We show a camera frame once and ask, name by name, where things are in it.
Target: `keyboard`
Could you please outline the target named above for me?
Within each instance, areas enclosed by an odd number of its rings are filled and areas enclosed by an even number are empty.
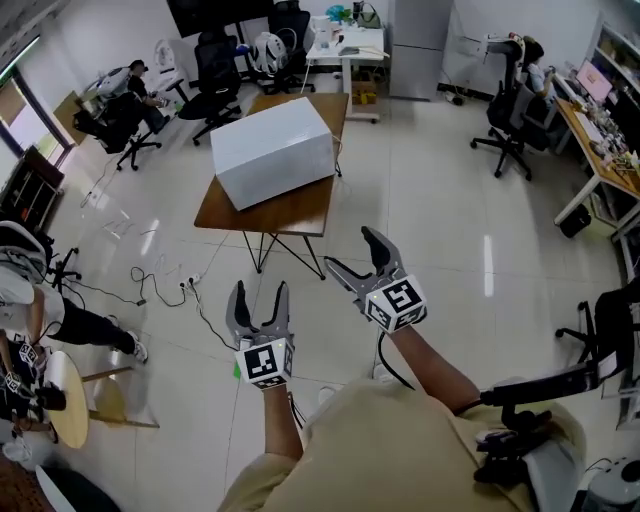
[[[578,121],[584,128],[584,131],[587,133],[587,137],[589,137],[589,140],[592,140],[593,142],[598,144],[604,140],[602,138],[602,135],[600,134],[600,130],[596,128],[596,125],[593,124],[587,118],[587,116],[585,116],[582,112],[576,112],[576,117],[578,118]]]

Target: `person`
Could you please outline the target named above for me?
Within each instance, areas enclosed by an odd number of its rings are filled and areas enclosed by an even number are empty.
[[[320,406],[303,434],[286,386],[263,391],[265,453],[229,488],[219,511],[514,511],[534,508],[527,486],[474,481],[476,436],[504,428],[499,408],[475,405],[478,388],[411,326],[390,335],[421,389],[397,380],[352,382]],[[536,404],[527,406],[535,409]],[[584,453],[584,434],[557,404],[556,434]]]
[[[544,100],[544,106],[550,109],[557,96],[553,86],[555,71],[553,68],[550,68],[546,75],[542,72],[540,69],[540,59],[542,59],[543,56],[544,50],[540,43],[531,37],[527,37],[525,39],[524,69],[529,73],[528,82],[533,92]]]
[[[133,92],[143,105],[143,117],[149,129],[154,133],[158,133],[162,127],[170,120],[169,116],[162,116],[158,111],[158,108],[164,107],[165,103],[160,101],[147,92],[147,88],[144,85],[142,77],[148,68],[144,62],[140,59],[134,60],[129,65],[129,85],[127,86],[129,91]]]
[[[18,343],[3,343],[2,367],[6,372],[12,371],[20,376],[22,383],[30,387],[35,378],[29,366],[20,359],[20,345]],[[11,368],[7,368],[5,360],[12,362]],[[51,423],[44,423],[41,410],[38,411],[38,420],[34,421],[29,417],[30,411],[29,399],[24,398],[8,390],[0,391],[0,419],[13,423],[13,434],[20,436],[24,432],[43,432],[46,433],[51,441],[58,442],[58,434]]]
[[[141,363],[148,359],[146,347],[132,331],[125,332],[112,320],[80,309],[50,286],[32,285],[5,266],[0,266],[0,329],[0,354],[8,372],[13,372],[13,363],[6,330],[28,337],[40,369],[46,363],[39,345],[44,335],[72,345],[111,346]]]

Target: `wooden table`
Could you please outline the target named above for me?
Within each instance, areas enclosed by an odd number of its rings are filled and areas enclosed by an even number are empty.
[[[617,189],[622,190],[623,192],[626,192],[636,199],[640,199],[640,189],[637,188],[630,179],[623,179],[614,171],[607,170],[603,165],[600,157],[596,155],[589,147],[589,137],[580,124],[580,121],[578,121],[571,103],[566,100],[556,98],[556,106],[558,112],[560,112],[560,114],[566,121],[569,130],[571,130],[571,133],[573,133],[573,135],[575,136],[578,144],[580,144],[584,156],[586,157],[589,165],[591,166],[591,169],[593,170],[593,176],[587,182],[587,184],[582,187],[582,190],[580,190],[580,192],[578,192],[578,194],[569,202],[569,204],[565,206],[565,208],[557,215],[553,222],[558,225],[563,220],[565,220],[573,210],[575,210],[584,202],[585,199],[589,197],[589,194],[591,194],[591,192],[593,192],[593,190],[600,183],[606,183],[608,185],[611,185],[612,187],[616,187]],[[634,206],[629,211],[629,213],[627,213],[624,217],[622,217],[622,219],[618,221],[616,230],[621,230],[638,213],[640,213],[640,202],[636,206]]]
[[[126,366],[81,377],[78,367],[67,354],[61,351],[51,354],[47,361],[44,379],[45,382],[53,383],[64,392],[67,407],[64,411],[48,411],[49,418],[51,418],[51,423],[58,432],[58,436],[67,446],[81,448],[84,445],[89,434],[89,419],[132,427],[159,428],[156,424],[111,418],[89,409],[84,391],[85,382],[103,379],[130,370],[133,368]]]
[[[248,115],[277,105],[282,105],[283,103],[303,96],[309,98],[311,104],[316,108],[322,119],[324,119],[324,122],[327,123],[331,133],[337,137],[337,139],[341,140],[349,100],[348,94],[318,93],[258,96],[249,110]],[[336,162],[336,172],[341,176],[340,167],[338,166],[339,147],[340,143],[334,140],[333,152]],[[251,253],[253,264],[259,274],[262,272],[264,262],[271,247],[273,247],[275,242],[278,242],[318,275],[320,279],[325,279],[308,237],[324,236],[329,204],[331,202],[331,192],[333,190],[333,180],[334,177],[330,176],[268,199],[246,210],[238,211],[231,203],[222,185],[220,185],[218,178],[214,177],[211,185],[209,185],[209,190],[202,200],[194,225],[198,228],[242,231],[249,252]],[[247,239],[247,231],[261,233],[257,262]],[[263,257],[262,247],[265,234],[271,236],[272,240]],[[318,270],[316,271],[282,243],[282,241],[278,239],[278,235],[302,236]]]

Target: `computer monitor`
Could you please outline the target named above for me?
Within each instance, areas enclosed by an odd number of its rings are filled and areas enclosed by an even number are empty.
[[[604,101],[612,87],[611,82],[588,60],[584,61],[578,71],[578,82],[597,102]]]

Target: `beige shirt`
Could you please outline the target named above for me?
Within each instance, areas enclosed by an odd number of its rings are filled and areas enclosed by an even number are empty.
[[[546,406],[558,432],[584,457],[580,426],[559,405]],[[506,490],[473,479],[484,458],[476,452],[475,436],[501,427],[500,413],[480,406],[455,417],[438,400],[399,383],[351,383],[305,426],[308,442],[299,462],[258,457],[238,476],[219,510],[532,510],[525,485]]]

